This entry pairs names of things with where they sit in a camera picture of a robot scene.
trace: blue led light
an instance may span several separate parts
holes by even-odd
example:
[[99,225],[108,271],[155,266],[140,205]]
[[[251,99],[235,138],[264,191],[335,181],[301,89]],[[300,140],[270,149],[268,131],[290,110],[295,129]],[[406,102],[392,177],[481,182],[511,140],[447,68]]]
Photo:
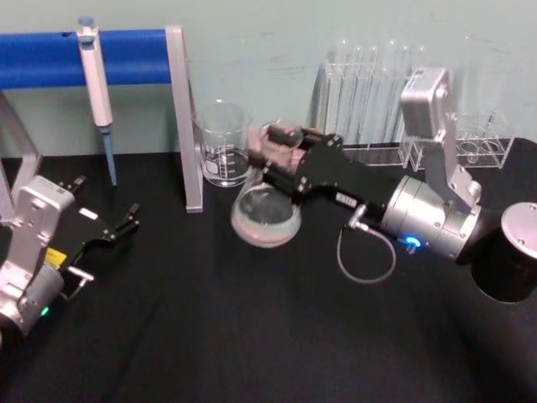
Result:
[[414,248],[421,248],[421,242],[417,237],[412,236],[406,236],[403,238],[403,242],[406,243],[409,246],[413,246]]

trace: gray cable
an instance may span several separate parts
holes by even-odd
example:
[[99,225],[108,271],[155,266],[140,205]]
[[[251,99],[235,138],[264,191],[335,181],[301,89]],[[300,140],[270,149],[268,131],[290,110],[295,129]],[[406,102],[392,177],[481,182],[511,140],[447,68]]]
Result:
[[343,238],[343,230],[342,228],[339,232],[339,236],[337,237],[337,263],[339,264],[339,268],[343,272],[343,274],[351,281],[354,281],[355,283],[362,284],[362,285],[372,285],[372,284],[378,284],[384,280],[386,280],[395,270],[395,264],[397,263],[397,255],[395,254],[394,246],[391,242],[389,242],[389,239],[387,239],[384,235],[382,235],[379,231],[376,231],[372,228],[368,228],[367,231],[362,229],[365,233],[371,233],[374,237],[379,238],[381,241],[386,243],[388,245],[389,251],[392,254],[392,265],[388,269],[386,273],[383,275],[380,275],[377,278],[374,279],[362,279],[360,277],[356,277],[355,275],[351,275],[345,266],[343,265],[343,262],[341,261],[341,239]]

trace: glass beaker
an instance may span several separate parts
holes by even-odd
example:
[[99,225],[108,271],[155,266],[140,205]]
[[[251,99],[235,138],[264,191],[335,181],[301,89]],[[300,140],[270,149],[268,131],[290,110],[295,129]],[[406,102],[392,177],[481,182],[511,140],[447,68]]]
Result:
[[[300,130],[284,128],[285,144],[270,141],[267,126],[262,129],[261,152],[284,170],[293,170],[293,153],[302,142]],[[290,197],[263,182],[263,172],[253,170],[232,207],[232,226],[247,243],[275,248],[289,242],[299,231],[300,208]]]
[[215,102],[195,111],[192,120],[203,138],[203,176],[216,186],[241,185],[249,171],[245,146],[250,115],[234,103]]

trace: light blue wall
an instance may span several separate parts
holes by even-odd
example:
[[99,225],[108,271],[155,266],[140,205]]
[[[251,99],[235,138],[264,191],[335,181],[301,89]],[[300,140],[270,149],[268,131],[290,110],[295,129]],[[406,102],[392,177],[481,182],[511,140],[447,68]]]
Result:
[[[82,14],[102,29],[182,24],[196,101],[237,98],[255,123],[304,121],[317,67],[337,39],[424,44],[436,64],[476,65],[479,107],[505,111],[517,135],[537,139],[535,0],[18,0],[3,5],[0,32],[73,30]],[[45,154],[100,151],[84,89],[8,97]],[[114,88],[112,108],[118,153],[175,148],[167,87]]]

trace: black tablecloth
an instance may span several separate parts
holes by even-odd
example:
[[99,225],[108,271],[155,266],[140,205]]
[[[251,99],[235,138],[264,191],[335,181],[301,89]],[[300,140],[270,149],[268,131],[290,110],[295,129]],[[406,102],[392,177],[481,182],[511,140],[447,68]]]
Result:
[[[467,268],[400,247],[389,280],[356,285],[336,264],[340,207],[313,202],[295,239],[256,249],[229,223],[237,189],[206,184],[205,211],[189,215],[176,154],[117,168],[114,194],[102,156],[43,163],[53,181],[86,174],[79,203],[109,221],[139,202],[141,228],[89,253],[79,266],[96,281],[0,358],[2,401],[537,401],[537,296],[499,304]],[[537,201],[536,144],[472,173],[484,206]],[[388,264],[367,235],[344,255],[360,273]]]

